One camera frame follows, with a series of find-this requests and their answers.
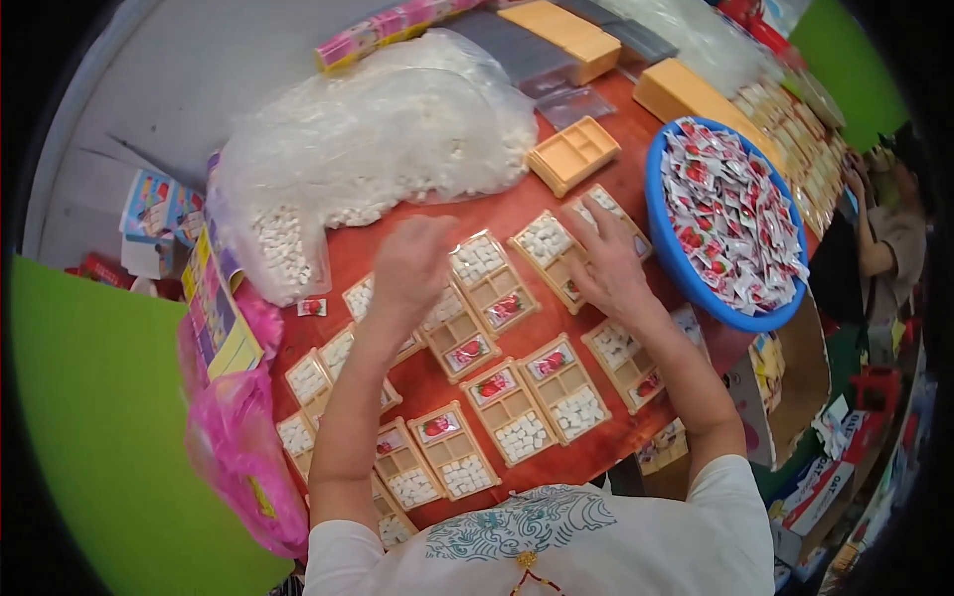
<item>black hair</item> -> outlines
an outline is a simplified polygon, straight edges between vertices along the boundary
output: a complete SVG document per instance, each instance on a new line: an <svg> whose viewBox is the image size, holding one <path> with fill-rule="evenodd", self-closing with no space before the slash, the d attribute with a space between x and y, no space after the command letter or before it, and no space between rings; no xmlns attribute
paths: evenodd
<svg viewBox="0 0 954 596"><path fill-rule="evenodd" d="M893 134L878 134L878 139L885 149L890 149L904 167L918 177L918 196L924 214L928 217L933 216L937 201L934 198L931 169L927 154L924 152L924 145L917 131L914 130L914 124L908 120Z"/></svg>

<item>white t-shirt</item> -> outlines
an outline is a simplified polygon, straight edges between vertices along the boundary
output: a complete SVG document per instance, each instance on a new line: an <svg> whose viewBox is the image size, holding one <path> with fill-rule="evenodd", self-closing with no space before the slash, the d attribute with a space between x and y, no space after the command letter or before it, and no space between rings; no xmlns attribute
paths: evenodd
<svg viewBox="0 0 954 596"><path fill-rule="evenodd" d="M537 554L521 596L775 593L772 535L749 463L706 465L686 503L557 484L435 524L384 554L345 520L308 539L305 596L507 595Z"/></svg>

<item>wrapped candy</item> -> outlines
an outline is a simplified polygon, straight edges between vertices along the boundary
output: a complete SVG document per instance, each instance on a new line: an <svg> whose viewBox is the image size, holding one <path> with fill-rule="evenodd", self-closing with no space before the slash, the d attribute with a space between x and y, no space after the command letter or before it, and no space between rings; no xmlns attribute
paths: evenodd
<svg viewBox="0 0 954 596"><path fill-rule="evenodd" d="M808 281L799 260L791 201L772 182L762 157L746 154L738 135L710 131L691 118L666 133L662 187L676 238L699 277L746 315L767 313Z"/></svg>

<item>wrist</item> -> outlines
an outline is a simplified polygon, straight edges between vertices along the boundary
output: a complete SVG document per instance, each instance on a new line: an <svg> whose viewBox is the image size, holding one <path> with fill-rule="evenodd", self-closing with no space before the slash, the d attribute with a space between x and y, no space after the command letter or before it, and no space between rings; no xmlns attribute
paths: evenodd
<svg viewBox="0 0 954 596"><path fill-rule="evenodd" d="M673 326L666 307L652 293L635 300L635 307L624 318L620 321L623 327L643 345L664 335Z"/></svg>

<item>green wall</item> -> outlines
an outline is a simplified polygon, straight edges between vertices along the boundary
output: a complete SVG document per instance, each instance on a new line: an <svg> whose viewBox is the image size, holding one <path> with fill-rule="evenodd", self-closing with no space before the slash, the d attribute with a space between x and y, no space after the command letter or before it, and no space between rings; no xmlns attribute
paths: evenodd
<svg viewBox="0 0 954 596"><path fill-rule="evenodd" d="M277 585L292 562L261 548L186 458L175 344L185 305L20 257L4 282L32 448L110 591L261 596Z"/></svg>
<svg viewBox="0 0 954 596"><path fill-rule="evenodd" d="M864 152L908 119L894 81L864 31L838 0L815 0L789 37L838 103L841 134Z"/></svg>

